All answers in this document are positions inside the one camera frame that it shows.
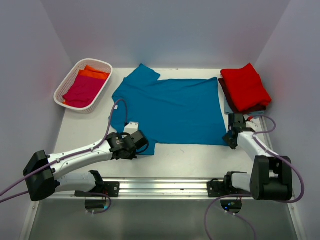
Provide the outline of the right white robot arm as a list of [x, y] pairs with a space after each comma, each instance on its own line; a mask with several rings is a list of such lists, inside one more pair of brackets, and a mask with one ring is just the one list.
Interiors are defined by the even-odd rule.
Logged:
[[251, 173], [231, 171], [223, 179], [224, 187], [229, 191], [243, 191], [251, 194], [255, 200], [289, 201], [293, 196], [292, 169], [287, 163], [290, 158], [271, 151], [256, 138], [257, 132], [247, 126], [242, 114], [228, 115], [228, 131], [224, 142], [232, 150], [241, 148], [253, 161]]

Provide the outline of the teal blue t shirt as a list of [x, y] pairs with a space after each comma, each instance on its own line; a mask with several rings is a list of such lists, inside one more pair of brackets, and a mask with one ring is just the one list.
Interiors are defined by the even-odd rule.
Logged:
[[156, 144], [226, 146], [227, 133], [216, 77], [210, 79], [160, 79], [160, 74], [140, 64], [112, 95], [121, 100], [111, 126], [124, 132], [124, 121], [137, 122], [149, 141], [144, 155], [154, 155]]

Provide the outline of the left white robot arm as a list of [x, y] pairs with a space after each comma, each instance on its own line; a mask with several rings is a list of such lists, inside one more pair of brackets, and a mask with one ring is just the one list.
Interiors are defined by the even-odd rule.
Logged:
[[47, 155], [44, 150], [33, 154], [23, 170], [24, 180], [33, 202], [54, 193], [75, 191], [77, 197], [103, 196], [108, 188], [97, 170], [77, 170], [110, 160], [133, 160], [149, 147], [142, 131], [132, 134], [110, 133], [106, 139], [66, 153]]

